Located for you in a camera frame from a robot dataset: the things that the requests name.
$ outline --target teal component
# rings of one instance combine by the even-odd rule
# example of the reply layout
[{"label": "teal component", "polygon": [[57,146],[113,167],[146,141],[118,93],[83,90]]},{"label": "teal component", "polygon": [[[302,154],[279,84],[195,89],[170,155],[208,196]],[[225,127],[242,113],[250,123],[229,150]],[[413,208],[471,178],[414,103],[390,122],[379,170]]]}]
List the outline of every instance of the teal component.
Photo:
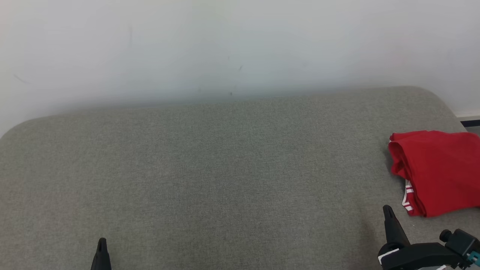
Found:
[{"label": "teal component", "polygon": [[472,251],[468,257],[468,260],[473,262],[475,265],[480,266],[480,254],[478,252]]}]

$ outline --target folded clothing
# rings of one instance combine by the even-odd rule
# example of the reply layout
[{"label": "folded clothing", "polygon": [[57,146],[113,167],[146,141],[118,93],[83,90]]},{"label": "folded clothing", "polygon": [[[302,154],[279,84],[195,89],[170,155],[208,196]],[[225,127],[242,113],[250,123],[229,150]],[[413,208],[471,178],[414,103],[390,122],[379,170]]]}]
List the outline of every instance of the folded clothing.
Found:
[{"label": "folded clothing", "polygon": [[393,133],[392,173],[406,179],[410,216],[435,217],[480,206],[480,137],[468,132]]}]

